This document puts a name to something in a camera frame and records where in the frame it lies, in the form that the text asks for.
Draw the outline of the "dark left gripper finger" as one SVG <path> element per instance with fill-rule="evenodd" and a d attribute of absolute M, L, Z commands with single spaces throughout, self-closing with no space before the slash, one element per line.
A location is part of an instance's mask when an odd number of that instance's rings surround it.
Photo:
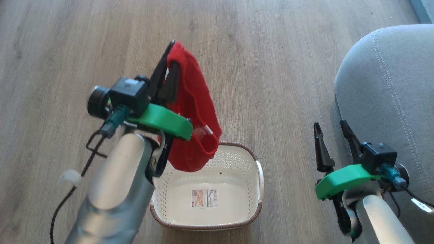
<path fill-rule="evenodd" d="M 164 54 L 162 55 L 161 59 L 156 65 L 156 68 L 154 69 L 149 79 L 150 84 L 149 84 L 148 96 L 150 97 L 151 102 L 159 102 L 159 90 L 163 86 L 164 79 L 166 77 L 166 72 L 168 69 L 167 58 L 174 44 L 175 44 L 175 40 L 171 40 L 169 42 L 169 45 L 164 51 Z"/>
<path fill-rule="evenodd" d="M 178 97 L 180 65 L 175 61 L 170 64 L 163 86 L 159 90 L 159 102 L 161 104 L 172 104 Z"/>

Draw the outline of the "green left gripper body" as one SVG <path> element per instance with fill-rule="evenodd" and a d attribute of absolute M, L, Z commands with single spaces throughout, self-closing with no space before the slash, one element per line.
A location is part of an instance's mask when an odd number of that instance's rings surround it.
<path fill-rule="evenodd" d="M 186 141 L 191 140 L 193 133 L 193 125 L 187 118 L 156 104 L 149 104 L 140 117 L 129 117 L 128 121 Z"/>

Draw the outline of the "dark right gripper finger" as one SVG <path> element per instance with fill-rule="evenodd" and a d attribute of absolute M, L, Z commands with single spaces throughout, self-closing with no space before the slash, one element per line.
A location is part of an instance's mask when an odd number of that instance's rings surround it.
<path fill-rule="evenodd" d="M 330 157 L 327 147 L 324 143 L 324 134 L 321 126 L 318 122 L 315 122 L 313 128 L 317 170 L 322 173 L 332 173 L 334 171 L 335 161 Z"/>
<path fill-rule="evenodd" d="M 346 120 L 340 121 L 341 129 L 343 132 L 343 136 L 348 141 L 350 154 L 352 157 L 352 164 L 353 165 L 362 165 L 363 164 L 363 146 L 361 142 L 358 140 L 352 129 L 350 128 L 349 124 L 346 122 Z"/>

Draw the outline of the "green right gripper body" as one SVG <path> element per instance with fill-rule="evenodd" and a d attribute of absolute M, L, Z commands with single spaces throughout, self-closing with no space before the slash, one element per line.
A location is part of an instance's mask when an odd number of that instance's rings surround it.
<path fill-rule="evenodd" d="M 347 189 L 381 177 L 381 174 L 369 173 L 361 164 L 349 165 L 324 176 L 315 186 L 316 196 L 319 200 L 329 199 Z"/>

